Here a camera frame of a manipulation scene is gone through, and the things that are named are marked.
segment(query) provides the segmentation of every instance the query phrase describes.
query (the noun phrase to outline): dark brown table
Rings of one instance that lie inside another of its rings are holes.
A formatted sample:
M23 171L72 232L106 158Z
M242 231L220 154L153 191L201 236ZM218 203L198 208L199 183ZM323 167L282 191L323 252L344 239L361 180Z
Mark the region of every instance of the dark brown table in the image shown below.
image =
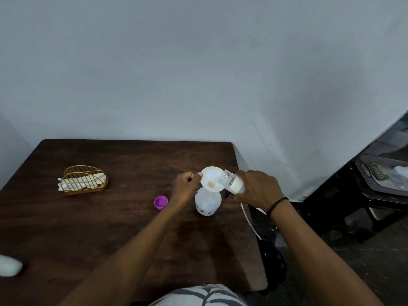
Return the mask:
M108 188L59 192L57 178L77 164L103 169ZM20 275L0 279L0 304L58 303L159 213L153 200L170 196L177 174L206 166L236 171L233 145L43 140L0 192L0 253L27 264ZM256 237L241 206L223 202L210 217L195 209L191 202L171 226L135 300L201 283L236 292L266 288Z

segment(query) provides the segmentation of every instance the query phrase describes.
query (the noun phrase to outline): floor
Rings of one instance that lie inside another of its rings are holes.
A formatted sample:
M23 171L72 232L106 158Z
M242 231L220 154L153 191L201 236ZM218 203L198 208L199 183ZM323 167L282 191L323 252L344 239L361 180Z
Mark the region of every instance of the floor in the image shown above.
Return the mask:
M282 253L287 265L286 280L266 297L259 293L245 296L255 305L317 305L272 222L251 210L254 227ZM408 217L360 244L333 243L334 251L368 284L385 305L408 305Z

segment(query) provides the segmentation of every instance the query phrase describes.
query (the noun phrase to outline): white cable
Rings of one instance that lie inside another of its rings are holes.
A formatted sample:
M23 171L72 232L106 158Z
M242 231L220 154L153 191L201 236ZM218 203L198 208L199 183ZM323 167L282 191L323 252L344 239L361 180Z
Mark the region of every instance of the white cable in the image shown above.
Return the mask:
M247 217L247 214L245 213L244 206L242 205L242 203L241 203L241 208L242 208L242 211L244 212L245 218L246 218L246 220L248 221L248 224L249 224L249 226L251 227L252 231L254 231L255 235L256 235L260 240L262 240L262 238L258 235L258 233L255 232L254 228L253 228L252 225L251 225L251 222L249 222L249 219L248 219L248 217Z

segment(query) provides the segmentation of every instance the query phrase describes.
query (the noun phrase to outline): plastic bottle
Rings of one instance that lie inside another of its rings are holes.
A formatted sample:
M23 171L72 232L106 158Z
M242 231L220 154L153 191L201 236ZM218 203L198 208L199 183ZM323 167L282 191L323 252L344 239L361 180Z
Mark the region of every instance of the plastic bottle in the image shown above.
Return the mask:
M228 170L224 170L224 174L218 178L218 182L232 194L242 193L245 190L242 179Z
M221 205L221 194L208 191L205 188L198 189L195 196L195 208L203 216L215 214Z

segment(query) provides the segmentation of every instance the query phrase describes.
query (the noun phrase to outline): purple lid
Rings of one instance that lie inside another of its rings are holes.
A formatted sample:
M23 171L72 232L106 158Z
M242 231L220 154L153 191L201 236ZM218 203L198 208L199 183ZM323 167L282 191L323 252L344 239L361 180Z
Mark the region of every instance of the purple lid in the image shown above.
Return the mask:
M169 200L164 195L160 195L155 198L154 200L154 207L156 207L159 211L166 207Z

